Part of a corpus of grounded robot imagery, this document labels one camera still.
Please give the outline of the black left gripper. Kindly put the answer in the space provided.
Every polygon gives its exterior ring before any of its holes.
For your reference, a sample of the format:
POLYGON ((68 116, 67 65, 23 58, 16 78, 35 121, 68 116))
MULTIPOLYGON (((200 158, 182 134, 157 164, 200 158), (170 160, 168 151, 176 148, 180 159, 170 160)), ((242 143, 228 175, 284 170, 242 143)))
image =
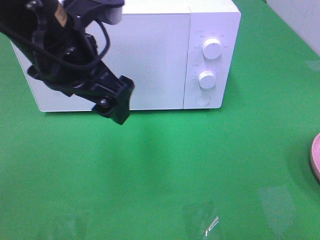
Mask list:
POLYGON ((29 50, 32 65, 27 74, 49 88, 67 96, 77 95, 95 105, 92 112, 123 125, 130 116, 129 102, 134 82, 123 75, 116 77, 98 61, 94 37, 74 28, 73 18, 63 23, 53 15, 29 14, 26 36, 44 52, 29 50))

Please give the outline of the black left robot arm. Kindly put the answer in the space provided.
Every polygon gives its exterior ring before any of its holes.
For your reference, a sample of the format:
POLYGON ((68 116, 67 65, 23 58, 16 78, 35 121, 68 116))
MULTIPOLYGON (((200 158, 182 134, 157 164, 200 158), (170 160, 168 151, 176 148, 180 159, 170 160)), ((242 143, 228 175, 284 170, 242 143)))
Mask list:
POLYGON ((123 0, 3 0, 0 31, 30 61, 27 74, 122 125, 134 82, 103 63, 110 47, 105 24, 121 20, 123 0))

